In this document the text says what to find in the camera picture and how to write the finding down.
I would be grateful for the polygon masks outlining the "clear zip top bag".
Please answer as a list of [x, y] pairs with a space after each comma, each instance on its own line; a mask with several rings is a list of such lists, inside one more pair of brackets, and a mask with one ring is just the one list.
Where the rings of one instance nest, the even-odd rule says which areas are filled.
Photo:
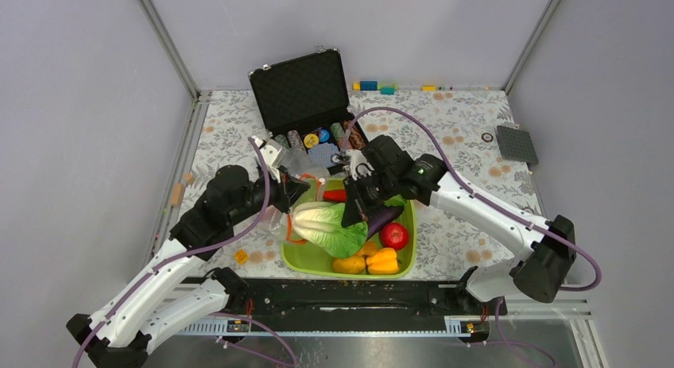
[[269, 225], [270, 234], [278, 240], [291, 244], [303, 245], [306, 239], [293, 230], [292, 211], [303, 202], [321, 201], [320, 189], [330, 176], [324, 165], [312, 159], [306, 152], [278, 145], [274, 150], [275, 158], [271, 164], [273, 175], [278, 174], [281, 184], [272, 179], [275, 191], [272, 194], [277, 203], [269, 205], [265, 213], [265, 221]]

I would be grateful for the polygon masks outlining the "green toy cabbage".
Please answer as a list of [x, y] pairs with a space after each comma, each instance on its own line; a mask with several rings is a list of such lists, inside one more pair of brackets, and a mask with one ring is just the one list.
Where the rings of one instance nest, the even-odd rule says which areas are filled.
[[344, 203], [301, 203], [290, 214], [292, 231], [333, 258], [349, 258], [360, 251], [369, 238], [369, 227], [366, 222], [343, 227], [344, 211]]

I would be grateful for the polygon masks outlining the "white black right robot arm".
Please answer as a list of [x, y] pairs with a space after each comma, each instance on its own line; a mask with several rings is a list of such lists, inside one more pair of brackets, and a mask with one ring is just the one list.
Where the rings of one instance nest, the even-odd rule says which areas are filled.
[[469, 222], [512, 253], [507, 261], [475, 266], [462, 276], [455, 301], [463, 312], [475, 314], [487, 301], [517, 293], [541, 303], [555, 300], [575, 261], [570, 220], [522, 211], [463, 181], [436, 156], [410, 157], [387, 135], [335, 159], [347, 174], [343, 227], [372, 219], [387, 200], [400, 196]]

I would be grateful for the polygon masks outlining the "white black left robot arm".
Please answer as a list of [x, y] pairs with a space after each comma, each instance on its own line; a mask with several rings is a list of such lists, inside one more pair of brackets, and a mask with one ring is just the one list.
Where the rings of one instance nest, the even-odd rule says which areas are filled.
[[73, 366], [87, 356], [97, 367], [140, 367], [163, 342], [197, 320], [221, 309], [236, 313], [244, 308], [247, 285], [229, 268], [218, 268], [189, 294], [162, 303], [217, 250], [253, 230], [268, 206], [289, 212], [310, 188], [285, 170], [259, 172], [252, 182], [242, 166], [219, 169], [125, 289], [97, 312], [68, 321], [79, 344]]

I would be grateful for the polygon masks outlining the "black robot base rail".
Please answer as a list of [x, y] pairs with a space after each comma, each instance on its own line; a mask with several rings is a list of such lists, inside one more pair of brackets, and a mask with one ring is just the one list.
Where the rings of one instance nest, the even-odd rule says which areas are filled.
[[449, 320], [504, 316], [505, 304], [482, 304], [455, 281], [293, 280], [248, 278], [221, 310], [250, 315], [274, 331], [446, 331]]

